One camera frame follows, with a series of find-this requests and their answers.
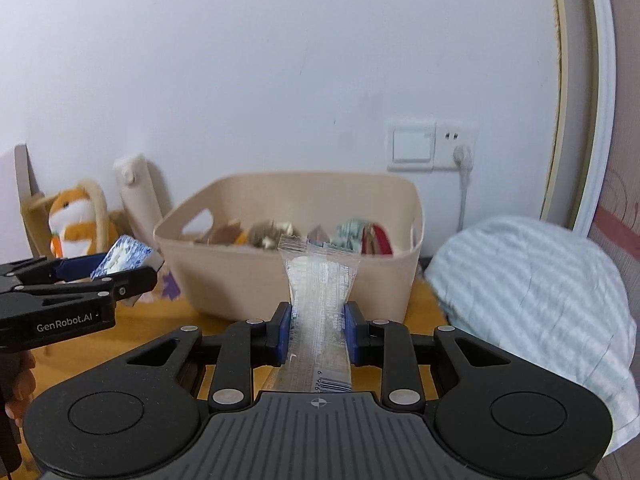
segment white wall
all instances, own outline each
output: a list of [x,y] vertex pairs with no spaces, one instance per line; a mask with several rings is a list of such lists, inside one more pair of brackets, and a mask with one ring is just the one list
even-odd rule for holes
[[[479,124],[467,224],[538,217],[558,100],[553,0],[0,0],[0,151],[44,192],[144,153],[174,203],[218,176],[384,171],[384,121]],[[432,253],[459,179],[409,174]]]

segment white cylindrical object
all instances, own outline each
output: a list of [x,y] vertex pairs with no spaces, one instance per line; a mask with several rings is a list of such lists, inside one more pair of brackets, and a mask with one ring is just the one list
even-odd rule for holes
[[135,155],[120,158],[113,164],[113,171],[134,236],[148,246],[157,248],[154,227],[161,221],[162,213],[145,157]]

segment light blue striped cloth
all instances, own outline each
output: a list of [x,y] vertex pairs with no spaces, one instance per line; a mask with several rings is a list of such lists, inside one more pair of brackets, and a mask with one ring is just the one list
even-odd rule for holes
[[640,433],[636,323],[598,245],[537,220],[493,218],[449,239],[425,279],[452,325],[599,396],[613,420],[608,454]]

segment human hand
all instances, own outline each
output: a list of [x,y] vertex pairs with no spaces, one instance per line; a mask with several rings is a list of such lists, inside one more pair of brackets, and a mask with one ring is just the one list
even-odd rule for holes
[[30,351],[20,352],[20,372],[12,388],[14,396],[4,405],[6,414],[15,421],[18,428],[22,427],[24,412],[31,403],[31,394],[36,389],[36,379],[31,373],[35,365],[36,361]]

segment transparent plastic wrapper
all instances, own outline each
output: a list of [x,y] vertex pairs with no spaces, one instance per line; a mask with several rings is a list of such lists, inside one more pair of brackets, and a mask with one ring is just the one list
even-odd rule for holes
[[351,364],[344,338],[344,303],[360,258],[308,240],[283,236],[278,250],[293,306],[287,360],[263,389],[280,392],[350,392]]

